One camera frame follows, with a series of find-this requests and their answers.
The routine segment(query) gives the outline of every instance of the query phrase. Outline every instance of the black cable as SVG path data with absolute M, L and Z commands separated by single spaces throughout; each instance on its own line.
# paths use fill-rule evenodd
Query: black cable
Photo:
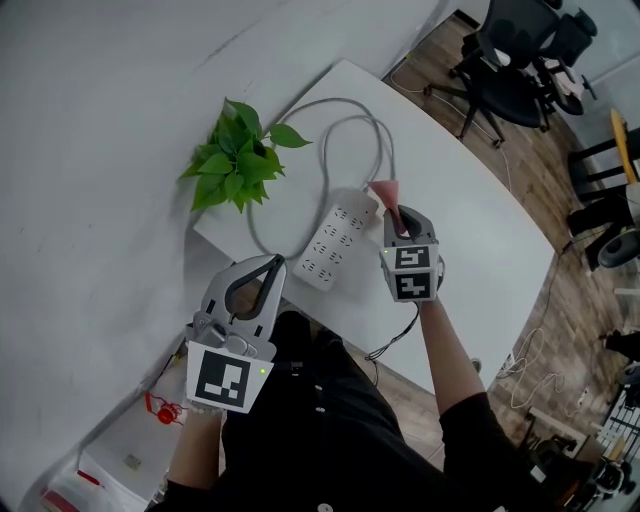
M 377 348 L 372 352 L 369 352 L 364 358 L 365 361 L 371 361 L 373 363 L 374 368 L 376 369 L 376 376 L 375 376 L 375 379 L 373 380 L 373 385 L 375 387 L 378 387 L 378 361 L 377 360 L 380 357 L 382 357 L 382 355 L 387 351 L 387 349 L 391 345 L 393 345 L 396 341 L 399 341 L 402 338 L 404 338 L 409 333 L 409 331 L 413 329 L 413 326 L 418 321 L 418 317 L 420 316 L 420 303 L 414 302 L 414 304 L 416 305 L 416 315 L 413 317 L 411 322 L 409 322 L 409 325 L 407 325 L 404 328 L 404 330 L 400 334 L 398 334 L 396 337 L 394 337 L 389 343 L 387 343 L 386 345 L 380 348 Z

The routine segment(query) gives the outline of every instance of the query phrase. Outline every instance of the chair leg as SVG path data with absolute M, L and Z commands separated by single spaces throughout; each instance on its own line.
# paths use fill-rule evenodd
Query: chair leg
M 498 134 L 498 140 L 494 141 L 494 145 L 499 148 L 500 145 L 504 142 L 504 133 L 502 133 L 502 130 L 500 129 L 500 126 L 498 125 L 498 121 L 496 121 L 496 118 L 493 115 L 493 112 L 491 112 L 487 107 L 479 107 L 480 108 L 480 112 L 482 113 L 482 115 L 485 117 L 485 119 L 489 122 L 489 124 L 491 125 L 491 128 L 493 128 L 493 131 L 495 131 Z
M 478 105 L 476 105 L 475 103 L 470 103 L 469 112 L 467 112 L 467 118 L 464 120 L 464 126 L 462 127 L 460 135 L 458 135 L 459 141 L 462 141 L 464 139 L 464 136 L 469 131 L 469 127 L 471 126 L 471 123 L 473 122 L 473 118 L 475 117 L 477 111 Z
M 431 96 L 432 89 L 435 89 L 436 91 L 446 92 L 448 94 L 451 94 L 451 96 L 455 96 L 456 98 L 462 98 L 463 100 L 469 101 L 469 93 L 467 91 L 454 89 L 453 87 L 449 87 L 447 85 L 429 84 L 424 88 L 425 96 Z

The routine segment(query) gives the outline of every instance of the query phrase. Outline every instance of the pink object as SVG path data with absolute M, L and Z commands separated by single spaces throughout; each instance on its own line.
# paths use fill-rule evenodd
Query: pink object
M 407 228 L 404 227 L 402 217 L 400 217 L 400 210 L 398 209 L 400 182 L 398 182 L 398 180 L 372 181 L 369 183 L 369 187 L 380 198 L 384 207 L 391 210 L 397 219 L 400 225 L 400 234 L 404 233 Z

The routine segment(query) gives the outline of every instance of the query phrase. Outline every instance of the wooden floor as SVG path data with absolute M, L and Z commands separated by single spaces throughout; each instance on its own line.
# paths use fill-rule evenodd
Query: wooden floor
M 459 62 L 462 37 L 470 32 L 462 21 L 450 18 L 395 72 L 393 81 L 396 85 L 386 80 L 455 135 L 460 132 L 464 118 L 438 98 L 425 98 L 422 89 L 430 82 L 463 88 L 462 83 L 450 79 L 447 72 Z M 418 92 L 403 91 L 402 88 Z M 468 105 L 463 100 L 446 93 L 436 91 L 436 94 L 466 113 Z M 478 116 L 476 120 L 487 132 L 493 133 L 484 118 Z M 580 207 L 570 187 L 566 167 L 568 152 L 579 146 L 561 117 L 552 116 L 551 129 L 546 134 L 501 120 L 498 122 L 506 138 L 502 148 L 510 168 L 510 180 L 501 152 L 492 147 L 490 139 L 477 127 L 472 126 L 464 144 L 506 187 L 511 186 L 515 198 L 556 250 L 545 286 L 514 350 L 517 352 L 526 335 L 539 326 L 544 330 L 546 345 L 522 379 L 514 405 L 526 400 L 548 373 L 563 373 L 565 382 L 561 393 L 556 393 L 551 383 L 535 394 L 530 405 L 586 432 L 591 421 L 602 422 L 617 389 L 617 374 L 626 363 L 623 357 L 604 351 L 597 338 L 613 328 L 620 329 L 625 321 L 638 324 L 630 319 L 630 314 L 636 316 L 638 309 L 637 306 L 630 307 L 632 299 L 619 299 L 613 294 L 614 286 L 628 285 L 631 277 L 628 269 L 599 270 L 588 276 L 580 257 L 580 249 L 589 243 L 588 239 L 579 241 L 560 256 L 569 241 L 565 218 Z M 547 300 L 548 310 L 544 314 Z M 529 359 L 538 351 L 540 342 L 538 333 L 528 351 Z M 490 388 L 494 411 L 515 442 L 524 436 L 524 415 L 528 408 L 512 409 L 510 406 L 511 393 L 519 376 L 496 380 Z M 423 454 L 431 454 L 437 449 L 440 431 L 433 399 L 411 389 L 409 384 L 388 372 L 385 372 L 380 388 L 396 408 L 407 441 L 417 444 Z M 578 398 L 585 388 L 589 394 L 576 412 Z

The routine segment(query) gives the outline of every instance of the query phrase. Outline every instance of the person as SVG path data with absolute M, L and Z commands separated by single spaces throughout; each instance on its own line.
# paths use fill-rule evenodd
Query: person
M 382 395 L 344 348 L 296 312 L 280 315 L 272 371 L 249 414 L 189 412 L 168 473 L 173 510 L 556 510 L 505 436 L 439 301 L 420 306 L 445 449 L 444 472 L 404 441 Z
M 613 352 L 618 352 L 632 361 L 640 361 L 640 332 L 622 334 L 615 330 L 610 334 L 600 336 L 604 348 Z
M 618 236 L 622 229 L 633 226 L 636 219 L 640 218 L 640 183 L 632 183 L 619 188 L 621 190 L 624 188 L 624 191 L 620 194 L 613 192 L 604 199 L 594 201 L 567 217 L 571 238 L 610 223 L 604 233 L 584 250 L 590 272 L 600 266 L 598 263 L 600 250 Z

